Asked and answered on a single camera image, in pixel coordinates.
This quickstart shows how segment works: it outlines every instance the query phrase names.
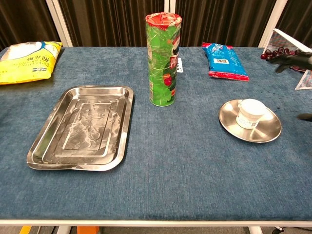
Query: blue tablecloth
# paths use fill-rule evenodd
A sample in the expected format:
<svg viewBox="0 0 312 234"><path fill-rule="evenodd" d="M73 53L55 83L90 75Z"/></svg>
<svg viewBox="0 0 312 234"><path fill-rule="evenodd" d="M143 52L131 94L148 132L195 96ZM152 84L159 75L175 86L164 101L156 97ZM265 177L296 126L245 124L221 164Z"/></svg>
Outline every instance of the blue tablecloth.
<svg viewBox="0 0 312 234"><path fill-rule="evenodd" d="M210 78L201 48L181 48L176 102L149 101L146 48L66 48L49 80L0 86L0 218L85 220L312 220L312 91L302 74L235 48L249 82ZM61 94L76 85L134 90L124 160L108 172L36 171L26 155ZM282 123L266 144L219 123L223 103L255 98Z"/></svg>

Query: yellow snack bag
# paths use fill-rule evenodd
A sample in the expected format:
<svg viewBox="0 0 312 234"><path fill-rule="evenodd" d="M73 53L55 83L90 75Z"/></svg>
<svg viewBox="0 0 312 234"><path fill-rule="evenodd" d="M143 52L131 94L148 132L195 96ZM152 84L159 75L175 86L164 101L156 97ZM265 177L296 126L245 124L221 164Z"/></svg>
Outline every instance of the yellow snack bag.
<svg viewBox="0 0 312 234"><path fill-rule="evenodd" d="M50 78L61 46L54 41L11 45L0 59L0 84Z"/></svg>

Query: black glove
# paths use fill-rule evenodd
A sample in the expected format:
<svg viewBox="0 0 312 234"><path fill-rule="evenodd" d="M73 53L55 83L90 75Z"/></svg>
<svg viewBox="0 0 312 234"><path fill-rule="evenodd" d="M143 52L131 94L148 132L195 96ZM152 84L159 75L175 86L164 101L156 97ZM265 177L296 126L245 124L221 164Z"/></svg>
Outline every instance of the black glove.
<svg viewBox="0 0 312 234"><path fill-rule="evenodd" d="M297 66L312 70L312 53L301 52L299 55L280 55L270 60L272 64L280 64L276 73L281 73L288 67Z"/></svg>

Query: black curtain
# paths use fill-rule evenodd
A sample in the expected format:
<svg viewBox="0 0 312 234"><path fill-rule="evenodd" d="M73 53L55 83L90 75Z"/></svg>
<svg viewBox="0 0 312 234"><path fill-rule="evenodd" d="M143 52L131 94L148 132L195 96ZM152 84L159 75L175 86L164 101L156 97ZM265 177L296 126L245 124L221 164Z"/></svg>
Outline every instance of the black curtain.
<svg viewBox="0 0 312 234"><path fill-rule="evenodd" d="M146 46L145 16L164 0L59 0L74 46Z"/></svg>
<svg viewBox="0 0 312 234"><path fill-rule="evenodd" d="M257 47L276 0L176 0L181 45L217 42Z"/></svg>
<svg viewBox="0 0 312 234"><path fill-rule="evenodd" d="M0 1L0 50L28 41L59 41L45 0Z"/></svg>
<svg viewBox="0 0 312 234"><path fill-rule="evenodd" d="M276 27L312 48L312 1L288 0Z"/></svg>

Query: pringles can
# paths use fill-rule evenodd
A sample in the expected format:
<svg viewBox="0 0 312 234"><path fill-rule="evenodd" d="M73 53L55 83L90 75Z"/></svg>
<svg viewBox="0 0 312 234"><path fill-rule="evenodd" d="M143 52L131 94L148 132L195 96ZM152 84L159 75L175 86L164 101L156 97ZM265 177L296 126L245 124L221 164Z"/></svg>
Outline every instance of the pringles can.
<svg viewBox="0 0 312 234"><path fill-rule="evenodd" d="M182 18L174 13L146 16L150 101L169 106L175 101L176 67Z"/></svg>

